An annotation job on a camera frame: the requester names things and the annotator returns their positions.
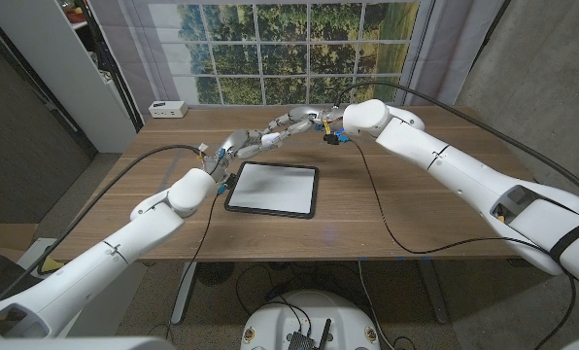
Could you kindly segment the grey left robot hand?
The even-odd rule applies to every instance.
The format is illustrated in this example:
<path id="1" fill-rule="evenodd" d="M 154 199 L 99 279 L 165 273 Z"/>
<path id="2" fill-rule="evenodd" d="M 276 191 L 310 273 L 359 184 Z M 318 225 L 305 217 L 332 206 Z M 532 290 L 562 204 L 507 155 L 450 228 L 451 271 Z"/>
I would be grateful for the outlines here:
<path id="1" fill-rule="evenodd" d="M 229 175 L 227 168 L 235 159 L 247 159 L 265 151 L 279 148 L 288 134 L 264 133 L 258 130 L 238 129 L 232 132 L 212 156 L 204 157 L 205 171 L 220 184 Z"/>

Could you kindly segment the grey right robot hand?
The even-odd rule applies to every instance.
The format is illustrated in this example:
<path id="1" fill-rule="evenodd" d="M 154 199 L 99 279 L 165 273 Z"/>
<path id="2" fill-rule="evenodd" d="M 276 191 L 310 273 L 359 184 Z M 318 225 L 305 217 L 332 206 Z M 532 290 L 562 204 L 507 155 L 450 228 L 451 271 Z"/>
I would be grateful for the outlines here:
<path id="1" fill-rule="evenodd" d="M 338 145 L 348 139 L 347 136 L 341 136 L 343 114 L 343 110 L 339 107 L 299 106 L 274 119 L 262 131 L 264 133 L 285 131 L 288 134 L 287 138 L 289 138 L 296 133 L 314 129 L 324 132 L 326 144 Z"/>

